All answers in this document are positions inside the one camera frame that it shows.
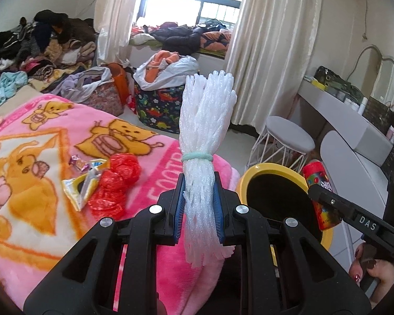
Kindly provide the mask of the right hand painted nails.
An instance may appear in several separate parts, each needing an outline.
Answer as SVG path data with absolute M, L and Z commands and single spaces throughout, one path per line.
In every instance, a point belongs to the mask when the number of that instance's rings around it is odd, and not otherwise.
M 349 276 L 359 286 L 364 277 L 360 259 L 363 255 L 365 243 L 356 248 L 355 260 L 349 268 Z M 366 272 L 369 276 L 379 280 L 374 293 L 369 298 L 371 306 L 375 307 L 389 292 L 394 284 L 394 264 L 385 260 L 371 260 L 366 263 Z

